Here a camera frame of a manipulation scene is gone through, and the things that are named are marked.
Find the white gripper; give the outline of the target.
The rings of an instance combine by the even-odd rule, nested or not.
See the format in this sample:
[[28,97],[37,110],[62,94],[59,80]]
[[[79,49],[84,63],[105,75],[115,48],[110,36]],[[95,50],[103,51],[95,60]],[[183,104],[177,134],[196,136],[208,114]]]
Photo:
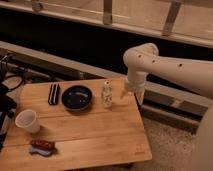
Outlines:
[[144,92],[142,92],[142,91],[145,89],[145,82],[144,81],[133,82],[133,81],[129,81],[128,79],[125,79],[124,88],[125,89],[123,89],[121,91],[120,98],[123,98],[124,96],[126,96],[128,92],[137,93],[136,98],[137,98],[139,105],[143,104]]

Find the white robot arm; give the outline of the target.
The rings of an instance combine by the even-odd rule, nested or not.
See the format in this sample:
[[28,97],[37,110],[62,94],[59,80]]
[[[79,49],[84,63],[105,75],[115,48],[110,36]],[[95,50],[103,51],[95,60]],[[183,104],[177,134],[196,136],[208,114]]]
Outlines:
[[[163,57],[153,43],[129,48],[123,61],[128,70],[122,96],[141,92],[147,75],[153,74],[213,100],[212,61]],[[198,127],[188,171],[213,171],[213,104]]]

